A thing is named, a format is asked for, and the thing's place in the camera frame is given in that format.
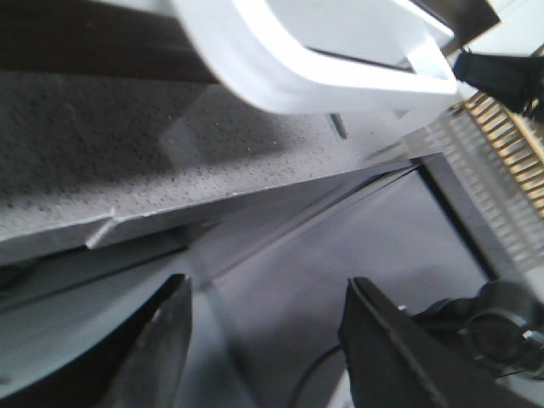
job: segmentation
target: comb teeth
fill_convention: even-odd
[[[482,92],[470,98],[465,109],[544,218],[544,125],[528,123]]]

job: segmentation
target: black cable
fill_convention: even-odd
[[[509,372],[508,374],[501,374],[500,376],[496,376],[495,379],[497,380],[497,379],[499,379],[499,378],[515,376],[516,374],[521,374],[522,372],[524,372],[524,371],[523,371],[523,370],[519,370],[519,371]]]
[[[300,395],[302,394],[304,390],[304,386],[308,382],[308,380],[312,377],[315,370],[320,368],[320,366],[327,361],[331,356],[336,354],[338,351],[342,350],[342,346],[340,344],[334,346],[333,348],[327,350],[325,353],[323,353],[321,356],[319,356],[304,372],[304,374],[300,377],[300,379],[297,382],[296,387],[293,389],[291,398],[289,399],[289,404],[287,404],[287,408],[296,408],[298,404],[298,400],[300,400]]]

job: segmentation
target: gray speckled countertop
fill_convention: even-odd
[[[329,116],[269,114],[219,85],[2,72],[0,264],[153,230],[133,224],[106,239],[129,220],[367,167],[404,134],[395,118],[346,115],[343,140]]]

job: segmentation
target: headphone ear cup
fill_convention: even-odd
[[[529,288],[495,280],[480,290],[463,335],[476,360],[495,368],[539,371],[542,344],[527,333],[544,332],[543,318],[544,307]]]

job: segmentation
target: black object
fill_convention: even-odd
[[[456,78],[495,98],[510,111],[544,122],[544,57],[462,52]]]
[[[297,385],[292,391],[291,398],[289,399],[289,403],[287,404],[287,408],[297,407],[300,396],[304,390],[304,386],[308,383],[308,380],[312,377],[315,371],[321,367],[323,363],[325,363],[339,351],[342,351],[342,347],[338,344],[333,348],[328,349],[325,353],[315,359],[315,361],[306,369],[304,374],[300,377],[300,380],[298,380]]]
[[[334,128],[336,129],[338,136],[340,136],[340,139],[347,139],[348,133],[346,132],[346,127],[343,125],[343,120],[340,114],[338,113],[331,113],[329,117],[332,120],[332,124],[334,125]]]
[[[369,280],[349,281],[339,337],[357,408],[536,408],[431,338]]]
[[[216,83],[173,17],[88,0],[2,0],[0,69]]]
[[[108,337],[0,408],[168,408],[191,334],[190,280],[171,276]]]
[[[455,33],[455,38],[444,49],[450,54],[464,44],[501,22],[486,0],[411,0],[441,20]]]
[[[413,319],[492,371],[527,371],[539,379],[544,372],[544,306],[521,284],[495,280],[475,298],[439,301]]]

